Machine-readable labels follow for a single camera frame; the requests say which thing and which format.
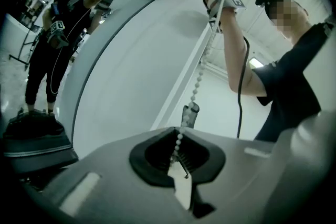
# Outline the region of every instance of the white cable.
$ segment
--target white cable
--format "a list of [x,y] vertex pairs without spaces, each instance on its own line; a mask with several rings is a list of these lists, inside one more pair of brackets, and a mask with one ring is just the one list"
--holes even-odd
[[219,4],[219,9],[218,9],[218,12],[217,12],[217,17],[216,17],[216,20],[215,20],[215,24],[214,24],[214,27],[212,28],[211,36],[209,37],[208,43],[206,44],[205,49],[204,49],[204,53],[201,57],[201,70],[198,73],[199,76],[197,77],[197,82],[195,84],[195,89],[193,90],[193,95],[190,97],[191,102],[189,103],[188,109],[185,111],[185,114],[182,117],[182,124],[181,124],[179,134],[177,135],[176,145],[175,145],[175,148],[174,148],[173,156],[171,158],[171,162],[176,161],[176,157],[178,155],[178,151],[179,151],[180,146],[181,146],[181,140],[183,138],[185,128],[188,126],[188,121],[190,119],[189,115],[191,114],[191,109],[194,106],[194,101],[196,99],[195,95],[197,94],[197,88],[200,87],[199,83],[202,80],[205,65],[208,62],[207,58],[208,58],[208,55],[210,53],[210,47],[211,47],[211,45],[212,45],[212,43],[215,39],[215,36],[216,36],[216,29],[218,29],[218,26],[219,26],[219,20],[220,20],[221,14],[222,14],[223,5],[224,5],[224,0],[221,0],[220,4]]
[[[80,22],[80,20],[83,19],[83,17],[84,17],[89,11],[91,11],[91,9],[89,9],[87,12],[85,12],[85,14],[84,14],[84,15],[83,15],[83,16],[76,22],[76,24],[74,25],[74,27],[72,28],[72,30],[75,28],[75,26]],[[67,41],[68,41],[68,37],[70,36],[72,30],[69,32],[69,34],[68,34],[67,37],[65,38]],[[59,54],[58,54],[58,56],[57,56],[56,62],[55,62],[55,64],[54,64],[54,67],[53,67],[53,69],[52,69],[52,73],[51,73],[51,78],[50,78],[50,91],[51,91],[52,94],[57,94],[57,93],[58,93],[58,90],[57,90],[57,92],[53,92],[53,91],[52,91],[53,89],[52,89],[51,85],[52,85],[52,76],[53,76],[53,74],[54,74],[54,69],[55,69],[55,66],[56,66],[56,64],[57,64],[58,57],[60,56],[62,50],[63,50],[63,47],[61,47],[61,50],[60,50],[60,52],[59,52]]]

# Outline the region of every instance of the gray plastic housing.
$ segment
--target gray plastic housing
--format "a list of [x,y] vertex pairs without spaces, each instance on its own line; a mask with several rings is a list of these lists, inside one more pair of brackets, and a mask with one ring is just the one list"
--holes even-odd
[[320,112],[282,132],[275,144],[187,129],[186,135],[214,143],[226,155],[217,178],[197,187],[203,202],[215,208],[199,219],[182,208],[173,188],[148,185],[130,166],[133,147],[165,129],[100,147],[54,179],[44,195],[60,206],[94,172],[100,179],[75,215],[81,223],[282,223],[328,175],[334,163],[335,119],[336,113]]

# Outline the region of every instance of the black cable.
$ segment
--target black cable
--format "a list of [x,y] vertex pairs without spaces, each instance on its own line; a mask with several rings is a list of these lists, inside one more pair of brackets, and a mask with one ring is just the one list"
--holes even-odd
[[243,62],[243,67],[241,69],[241,74],[240,74],[240,80],[239,80],[239,85],[238,85],[238,105],[239,105],[239,122],[238,122],[238,132],[237,132],[237,138],[239,138],[240,136],[240,128],[241,128],[241,120],[243,117],[243,108],[242,108],[242,103],[240,102],[240,96],[241,96],[241,88],[242,88],[242,84],[243,84],[243,78],[244,78],[244,73],[245,73],[245,69],[246,69],[246,64],[247,64],[247,59],[248,59],[248,53],[250,51],[250,43],[247,41],[247,39],[245,37],[243,37],[245,42],[246,42],[246,54],[245,54],[245,58],[244,58],[244,62]]

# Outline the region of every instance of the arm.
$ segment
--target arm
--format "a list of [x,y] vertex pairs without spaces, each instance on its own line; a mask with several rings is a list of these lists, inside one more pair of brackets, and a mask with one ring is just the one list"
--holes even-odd
[[91,35],[93,31],[99,26],[101,15],[103,14],[102,10],[97,10],[96,14],[93,17],[90,27],[87,29],[87,33]]
[[[224,54],[229,79],[229,86],[238,92],[240,75],[246,54],[243,33],[238,26],[235,12],[231,8],[224,8],[221,15],[221,28],[224,34]],[[247,65],[245,69],[242,94],[265,97],[266,90],[259,77]]]
[[52,20],[51,20],[51,13],[50,13],[50,8],[48,8],[42,16],[42,22],[43,22],[43,29],[45,31],[49,30]]

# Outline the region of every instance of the ceiling light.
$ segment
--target ceiling light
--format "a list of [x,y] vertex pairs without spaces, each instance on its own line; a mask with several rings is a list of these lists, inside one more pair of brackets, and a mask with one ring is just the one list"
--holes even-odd
[[259,68],[259,67],[263,67],[264,65],[259,62],[256,58],[252,58],[250,61],[249,61],[250,65],[254,68]]

